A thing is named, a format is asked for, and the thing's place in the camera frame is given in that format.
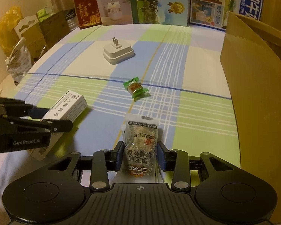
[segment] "green wrapped candy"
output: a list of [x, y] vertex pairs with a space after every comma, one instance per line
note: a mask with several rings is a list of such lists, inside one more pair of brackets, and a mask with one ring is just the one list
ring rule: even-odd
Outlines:
[[143, 93], [149, 91], [141, 86], [138, 77], [125, 82], [124, 87], [132, 95], [132, 98], [140, 97]]

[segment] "humidifier picture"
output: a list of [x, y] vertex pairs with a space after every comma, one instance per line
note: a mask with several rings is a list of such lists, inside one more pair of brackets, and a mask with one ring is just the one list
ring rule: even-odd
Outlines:
[[112, 20], [119, 20], [123, 17], [119, 2], [110, 2], [107, 4], [108, 17]]

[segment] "barcode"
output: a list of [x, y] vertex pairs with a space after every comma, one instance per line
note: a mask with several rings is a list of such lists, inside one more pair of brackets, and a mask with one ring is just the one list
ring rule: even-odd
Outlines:
[[45, 153], [47, 147], [40, 148], [39, 153], [42, 155]]

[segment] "table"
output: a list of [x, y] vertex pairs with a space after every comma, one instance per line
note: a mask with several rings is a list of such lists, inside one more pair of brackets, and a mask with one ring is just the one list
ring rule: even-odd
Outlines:
[[[0, 208], [12, 181], [72, 151], [92, 155], [122, 140], [127, 112], [160, 119], [159, 139], [192, 156], [211, 152], [240, 167], [237, 127], [219, 60], [225, 33], [199, 26], [116, 25], [76, 29], [51, 48], [9, 95], [50, 108], [67, 90], [89, 105], [49, 155], [0, 154]], [[135, 56], [117, 65], [103, 57], [112, 38], [131, 43]], [[150, 97], [133, 102], [123, 82], [138, 76]]]

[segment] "tablecloth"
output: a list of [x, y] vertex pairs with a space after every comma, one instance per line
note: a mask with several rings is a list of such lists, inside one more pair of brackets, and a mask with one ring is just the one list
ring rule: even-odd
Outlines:
[[[39, 162], [27, 151], [0, 154], [0, 207], [4, 188], [72, 151], [92, 155], [122, 140], [126, 113], [160, 119], [159, 140], [192, 156], [211, 152], [240, 166], [236, 120], [219, 60], [225, 33], [199, 26], [117, 25], [76, 29], [51, 48], [9, 97], [50, 108], [67, 91], [89, 108]], [[135, 56], [117, 65], [103, 57], [112, 38]], [[138, 76], [150, 97], [134, 102], [123, 82]]]

